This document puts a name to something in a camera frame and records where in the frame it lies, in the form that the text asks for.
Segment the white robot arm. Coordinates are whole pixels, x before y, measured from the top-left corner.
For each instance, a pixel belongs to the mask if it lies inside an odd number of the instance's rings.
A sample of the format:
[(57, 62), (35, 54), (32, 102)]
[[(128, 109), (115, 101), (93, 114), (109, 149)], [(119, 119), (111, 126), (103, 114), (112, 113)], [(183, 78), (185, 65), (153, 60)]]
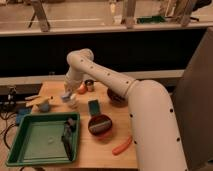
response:
[(162, 84), (138, 81), (98, 65), (89, 49), (70, 52), (67, 63), (67, 91), (75, 91), (88, 74), (128, 102), (140, 171), (188, 171), (175, 109)]

